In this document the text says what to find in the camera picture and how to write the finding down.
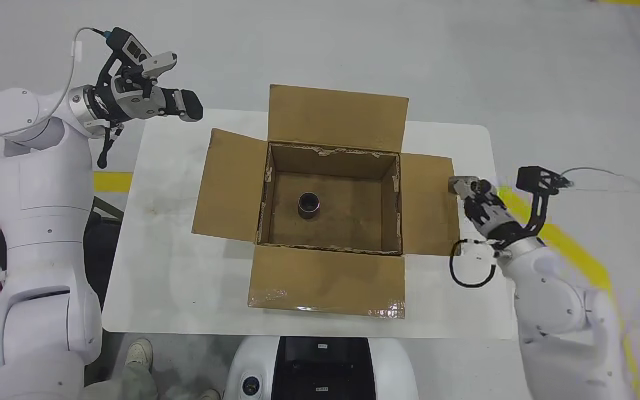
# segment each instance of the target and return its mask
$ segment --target cardboard box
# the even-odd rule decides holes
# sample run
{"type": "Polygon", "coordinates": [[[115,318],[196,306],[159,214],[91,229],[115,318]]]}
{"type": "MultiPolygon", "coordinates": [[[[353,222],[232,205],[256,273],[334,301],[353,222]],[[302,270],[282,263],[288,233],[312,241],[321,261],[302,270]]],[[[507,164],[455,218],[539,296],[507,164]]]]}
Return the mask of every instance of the cardboard box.
{"type": "Polygon", "coordinates": [[[459,238],[451,159],[400,154],[407,106],[272,85],[267,142],[212,130],[193,232],[256,243],[250,307],[404,318],[403,254],[459,238]]]}

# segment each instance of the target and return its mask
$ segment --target person's shoe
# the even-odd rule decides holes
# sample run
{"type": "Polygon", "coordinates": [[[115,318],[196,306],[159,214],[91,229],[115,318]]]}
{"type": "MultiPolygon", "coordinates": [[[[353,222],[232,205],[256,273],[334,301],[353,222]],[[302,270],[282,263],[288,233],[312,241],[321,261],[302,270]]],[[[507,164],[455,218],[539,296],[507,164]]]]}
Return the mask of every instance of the person's shoe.
{"type": "Polygon", "coordinates": [[[220,400],[220,394],[213,389],[209,389],[202,393],[198,400],[220,400]]]}
{"type": "Polygon", "coordinates": [[[151,347],[151,342],[147,339],[138,339],[129,346],[129,350],[127,350],[127,360],[124,362],[124,365],[137,362],[147,369],[151,369],[152,361],[153,347],[151,347]]]}

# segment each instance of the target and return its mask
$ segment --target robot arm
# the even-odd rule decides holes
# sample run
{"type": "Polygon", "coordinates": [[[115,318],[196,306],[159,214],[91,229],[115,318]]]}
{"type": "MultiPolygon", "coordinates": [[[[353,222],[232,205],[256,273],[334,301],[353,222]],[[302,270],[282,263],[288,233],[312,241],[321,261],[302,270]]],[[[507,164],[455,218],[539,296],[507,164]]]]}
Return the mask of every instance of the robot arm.
{"type": "Polygon", "coordinates": [[[520,351],[532,397],[632,399],[611,299],[605,292],[564,280],[564,261],[536,236],[544,224],[549,196],[570,184],[540,167],[521,168],[516,186],[534,197],[530,221],[522,227],[488,181],[449,180],[467,218],[492,240],[503,275],[515,283],[520,351]],[[591,333],[589,344],[567,337],[584,331],[591,333]]]}
{"type": "Polygon", "coordinates": [[[0,92],[0,229],[7,244],[0,399],[76,399],[84,365],[100,354],[100,304],[87,283],[82,244],[93,202],[88,139],[104,137],[104,167],[126,121],[202,118],[193,92],[157,86],[176,65],[175,54],[151,56],[120,28],[94,31],[113,50],[95,86],[48,96],[0,92]]]}

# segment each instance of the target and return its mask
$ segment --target yellow floor line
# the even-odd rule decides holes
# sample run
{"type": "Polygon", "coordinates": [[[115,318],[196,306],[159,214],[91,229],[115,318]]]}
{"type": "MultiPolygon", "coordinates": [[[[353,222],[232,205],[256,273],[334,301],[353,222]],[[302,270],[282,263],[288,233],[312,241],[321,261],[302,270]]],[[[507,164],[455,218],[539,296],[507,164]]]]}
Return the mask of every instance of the yellow floor line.
{"type": "Polygon", "coordinates": [[[96,192],[127,193],[131,188],[131,172],[94,172],[93,187],[96,192]]]}
{"type": "Polygon", "coordinates": [[[600,0],[603,3],[624,4],[627,6],[640,6],[640,0],[600,0]]]}
{"type": "MultiPolygon", "coordinates": [[[[503,187],[499,190],[500,198],[514,217],[520,222],[527,221],[531,212],[529,205],[515,194],[510,188],[503,187]]],[[[575,266],[589,282],[602,290],[606,290],[615,302],[613,286],[609,279],[607,268],[595,257],[590,255],[578,242],[564,233],[560,228],[547,222],[538,235],[550,247],[564,256],[573,266],[575,266]]],[[[633,377],[633,388],[636,398],[640,397],[640,386],[638,385],[638,363],[633,356],[631,340],[625,338],[623,342],[624,352],[627,359],[627,366],[633,377]]]]}

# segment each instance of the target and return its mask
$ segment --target table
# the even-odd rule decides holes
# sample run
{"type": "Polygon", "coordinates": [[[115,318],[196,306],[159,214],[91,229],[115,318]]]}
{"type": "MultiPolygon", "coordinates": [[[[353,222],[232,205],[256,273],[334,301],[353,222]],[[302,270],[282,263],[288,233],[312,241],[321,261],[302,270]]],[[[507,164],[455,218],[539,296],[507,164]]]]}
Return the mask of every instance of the table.
{"type": "MultiPolygon", "coordinates": [[[[456,286],[447,257],[406,257],[406,317],[376,319],[247,307],[254,245],[194,235],[191,226],[211,128],[266,139],[267,113],[205,110],[196,123],[147,122],[109,282],[103,326],[112,332],[498,338],[515,336],[501,274],[482,289],[456,286]]],[[[481,126],[409,121],[403,152],[451,157],[457,175],[495,183],[489,132],[481,126]]],[[[462,218],[462,237],[480,238],[462,218]]],[[[463,280],[482,280],[491,251],[456,260],[463,280]]]]}

